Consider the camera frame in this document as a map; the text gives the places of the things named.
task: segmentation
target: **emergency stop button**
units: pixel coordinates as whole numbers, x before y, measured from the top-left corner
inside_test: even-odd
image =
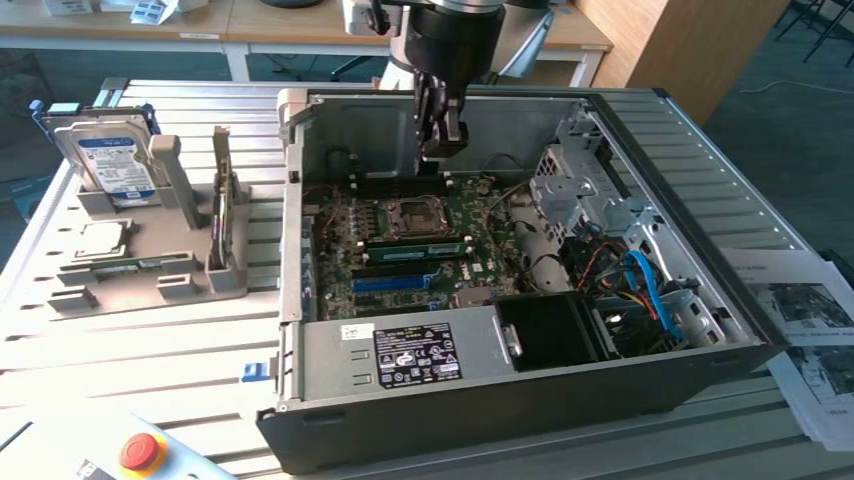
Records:
[[[121,447],[118,463],[128,470],[145,470],[157,460],[157,455],[160,455],[157,439],[146,433],[137,433]]]

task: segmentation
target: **slotted metal surface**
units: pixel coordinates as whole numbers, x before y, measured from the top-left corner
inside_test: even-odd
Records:
[[[276,350],[277,242],[284,165],[276,139],[276,94],[284,84],[133,81],[120,104],[148,100],[164,133],[181,136],[191,179],[213,174],[213,125],[232,131],[232,161],[252,183],[249,278],[245,301],[168,315],[134,312],[57,322],[2,345],[0,427],[32,403],[90,397],[165,428],[240,478],[285,479],[241,413],[272,404],[271,382],[239,384],[241,366]],[[720,246],[803,248],[764,200],[666,99],[650,91],[602,91],[666,178]],[[630,189],[636,188],[626,172]],[[61,198],[66,170],[54,181]],[[52,201],[42,202],[0,289],[9,286]],[[307,478],[851,478],[854,454],[811,443],[764,369],[715,385],[664,415],[347,468]]]

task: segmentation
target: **control box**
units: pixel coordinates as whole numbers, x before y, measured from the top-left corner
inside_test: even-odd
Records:
[[[235,478],[134,415],[76,408],[21,423],[0,443],[0,472],[50,480]]]

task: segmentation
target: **cpu socket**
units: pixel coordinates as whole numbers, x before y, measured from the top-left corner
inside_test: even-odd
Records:
[[[403,198],[385,204],[393,237],[433,237],[448,232],[444,203],[439,197]]]

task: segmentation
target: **workbench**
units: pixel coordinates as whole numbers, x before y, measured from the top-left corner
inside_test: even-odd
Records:
[[[553,8],[537,59],[573,63],[563,85],[587,87],[611,42],[578,9]],[[128,13],[50,17],[41,0],[4,1],[0,48],[221,53],[235,82],[249,81],[245,57],[252,53],[388,55],[388,37],[347,34],[336,0],[303,9],[275,8],[260,0],[211,0],[173,17],[160,26],[132,25]]]
[[[164,133],[181,137],[180,160],[192,183],[213,175],[212,126],[231,127],[233,167],[252,188],[251,292],[237,300],[41,325],[21,325],[8,312],[0,315],[9,339],[0,345],[0,437],[26,417],[26,409],[12,407],[73,409],[76,398],[94,398],[136,412],[239,478],[291,478],[253,423],[240,416],[268,405],[257,403],[257,395],[272,395],[272,381],[240,384],[239,378],[244,362],[265,361],[279,341],[271,305],[285,168],[275,108],[279,90],[296,85],[312,87],[132,81],[124,90],[100,92],[98,105],[153,104]],[[810,248],[667,97],[642,89],[598,92],[719,246]],[[44,239],[57,226],[56,212],[76,201],[74,185],[64,163],[0,276],[0,309],[21,294],[17,279],[33,275],[28,265],[50,248]],[[667,414],[308,478],[828,479],[852,474],[854,453],[828,453],[810,442],[760,368],[708,387]]]

